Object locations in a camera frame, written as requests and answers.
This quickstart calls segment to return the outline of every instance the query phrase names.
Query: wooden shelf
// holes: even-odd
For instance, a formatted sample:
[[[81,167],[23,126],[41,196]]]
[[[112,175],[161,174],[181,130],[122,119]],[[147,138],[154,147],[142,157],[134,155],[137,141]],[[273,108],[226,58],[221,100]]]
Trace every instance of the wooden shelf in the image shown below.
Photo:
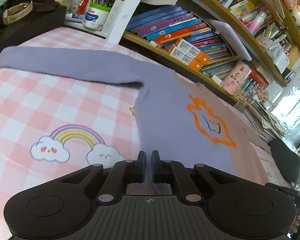
[[[282,4],[282,9],[284,12],[284,19],[283,21],[283,25],[285,27],[288,27],[288,33],[290,35],[290,38],[292,39],[292,42],[294,44],[297,45],[299,51],[300,51],[300,30],[299,27],[296,25],[294,19],[292,18],[292,15],[290,13],[290,11],[287,9],[286,5],[284,4],[284,2],[282,0],[280,0],[281,4]]]
[[[217,0],[199,0],[208,8],[210,8],[216,15],[219,16],[223,21],[227,22],[240,36],[241,38],[251,47],[252,50],[260,57],[260,59],[266,64],[268,69],[271,71],[277,81],[284,87],[287,86],[284,78],[282,77],[279,69],[274,65],[271,57],[266,53],[264,48],[257,42],[257,40],[251,35],[244,25],[233,16],[230,11],[221,5]]]
[[[192,68],[188,67],[186,64],[184,64],[182,61],[170,56],[169,53],[165,49],[155,48],[154,46],[150,45],[149,41],[147,41],[146,39],[140,38],[139,36],[137,36],[133,33],[127,32],[127,31],[125,31],[123,33],[122,37],[129,40],[129,41],[132,41],[133,43],[136,43],[136,44],[138,44],[138,45],[140,45],[140,46],[142,46],[146,49],[149,49],[149,50],[159,54],[160,56],[165,57],[166,59],[172,61],[173,63],[185,68],[186,70],[188,70],[192,74],[196,75],[197,77],[201,78],[202,80],[204,80],[208,84],[215,87],[217,90],[224,93],[227,97],[231,98],[235,102],[238,101],[236,97],[229,95],[223,88],[219,87],[210,77],[207,77],[207,76],[203,75],[201,72],[195,71],[194,69],[192,69]]]

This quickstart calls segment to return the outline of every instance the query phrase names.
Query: black cushion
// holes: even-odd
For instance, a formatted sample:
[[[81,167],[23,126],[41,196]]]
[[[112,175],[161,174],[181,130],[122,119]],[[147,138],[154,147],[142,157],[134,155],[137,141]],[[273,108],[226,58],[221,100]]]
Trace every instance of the black cushion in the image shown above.
[[[282,176],[289,182],[300,183],[300,157],[280,139],[270,142],[271,154]]]

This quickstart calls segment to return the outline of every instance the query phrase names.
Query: cartoon cloud face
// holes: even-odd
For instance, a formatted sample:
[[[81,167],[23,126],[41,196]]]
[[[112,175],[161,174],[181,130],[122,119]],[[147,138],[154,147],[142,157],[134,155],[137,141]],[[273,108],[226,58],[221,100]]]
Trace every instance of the cartoon cloud face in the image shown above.
[[[63,147],[62,143],[49,136],[41,137],[32,145],[30,152],[31,156],[38,161],[65,163],[70,158],[68,150]]]
[[[123,160],[124,158],[115,148],[104,144],[96,144],[87,154],[87,162],[90,165],[101,163],[104,168],[111,168],[115,163]]]
[[[189,98],[192,100],[193,105],[188,104],[187,110],[193,114],[197,129],[213,143],[222,143],[237,148],[236,142],[229,135],[226,123],[219,116],[213,114],[207,103],[191,95],[189,95]]]

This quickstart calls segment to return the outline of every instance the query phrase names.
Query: orange box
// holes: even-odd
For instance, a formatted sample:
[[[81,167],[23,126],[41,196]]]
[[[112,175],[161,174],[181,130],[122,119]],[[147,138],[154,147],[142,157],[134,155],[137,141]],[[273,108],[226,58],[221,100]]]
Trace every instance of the orange box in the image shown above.
[[[189,54],[185,53],[183,50],[179,49],[178,47],[174,46],[173,44],[168,49],[168,52],[171,56],[182,61],[184,64],[186,64],[187,66],[189,66],[190,68],[194,69],[197,72],[199,72],[203,66],[203,64],[201,62],[199,62],[195,58],[191,57]]]
[[[175,45],[177,48],[183,50],[185,53],[189,54],[191,57],[195,58],[199,62],[201,62],[203,65],[209,64],[210,57],[190,44],[189,42],[185,41],[182,38],[177,39],[173,45]]]

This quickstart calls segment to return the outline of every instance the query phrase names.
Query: purple sweater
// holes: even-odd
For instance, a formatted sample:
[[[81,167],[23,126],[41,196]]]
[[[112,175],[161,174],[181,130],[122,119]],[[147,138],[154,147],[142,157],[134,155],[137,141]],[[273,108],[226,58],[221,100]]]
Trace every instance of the purple sweater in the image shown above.
[[[266,172],[249,141],[269,147],[202,84],[190,84],[162,65],[104,50],[9,47],[0,68],[84,81],[143,84],[135,103],[141,148],[148,156],[192,168],[204,163],[265,184]]]

